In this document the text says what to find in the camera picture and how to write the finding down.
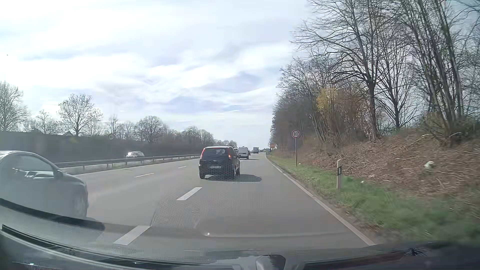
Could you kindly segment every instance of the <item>sign post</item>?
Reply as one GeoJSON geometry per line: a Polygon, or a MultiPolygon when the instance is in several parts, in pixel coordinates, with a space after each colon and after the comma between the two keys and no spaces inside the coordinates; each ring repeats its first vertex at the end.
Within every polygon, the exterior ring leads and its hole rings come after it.
{"type": "Polygon", "coordinates": [[[297,155],[297,138],[300,137],[300,131],[293,130],[292,131],[292,137],[295,139],[295,165],[298,167],[299,166],[299,159],[298,159],[298,155],[297,155]]]}
{"type": "Polygon", "coordinates": [[[336,189],[342,188],[342,160],[336,161],[336,189]]]}

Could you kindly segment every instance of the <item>round sign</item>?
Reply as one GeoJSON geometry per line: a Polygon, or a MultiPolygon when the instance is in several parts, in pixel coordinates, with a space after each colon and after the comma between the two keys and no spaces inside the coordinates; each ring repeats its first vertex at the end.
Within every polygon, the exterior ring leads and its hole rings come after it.
{"type": "Polygon", "coordinates": [[[300,131],[298,131],[298,130],[292,131],[292,137],[294,137],[295,139],[300,137],[300,131]]]}

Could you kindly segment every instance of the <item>grass verge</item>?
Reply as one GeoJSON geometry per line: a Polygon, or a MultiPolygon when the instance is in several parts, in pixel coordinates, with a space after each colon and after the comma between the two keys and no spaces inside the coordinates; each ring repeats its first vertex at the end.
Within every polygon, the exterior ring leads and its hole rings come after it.
{"type": "Polygon", "coordinates": [[[336,175],[331,172],[313,165],[296,167],[295,160],[275,155],[267,157],[329,203],[402,240],[480,241],[480,218],[461,201],[409,196],[392,186],[350,176],[343,177],[342,189],[337,191],[336,175]]]}

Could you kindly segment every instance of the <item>asphalt road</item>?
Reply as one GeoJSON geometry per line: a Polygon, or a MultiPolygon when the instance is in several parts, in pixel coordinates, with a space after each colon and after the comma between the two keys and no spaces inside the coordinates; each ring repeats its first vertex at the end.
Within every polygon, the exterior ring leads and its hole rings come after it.
{"type": "Polygon", "coordinates": [[[222,176],[200,179],[198,160],[78,175],[89,191],[87,216],[134,228],[122,232],[126,235],[116,240],[121,245],[151,246],[154,238],[148,236],[155,231],[185,229],[207,236],[212,240],[207,245],[224,248],[366,246],[265,154],[250,157],[240,161],[241,175],[233,181],[222,176]]]}

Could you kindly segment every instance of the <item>car rear window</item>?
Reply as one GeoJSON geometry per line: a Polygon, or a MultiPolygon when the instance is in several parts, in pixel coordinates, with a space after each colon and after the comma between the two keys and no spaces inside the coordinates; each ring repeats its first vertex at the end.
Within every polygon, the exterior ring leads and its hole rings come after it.
{"type": "Polygon", "coordinates": [[[228,157],[227,148],[206,148],[203,154],[204,159],[228,157]]]}

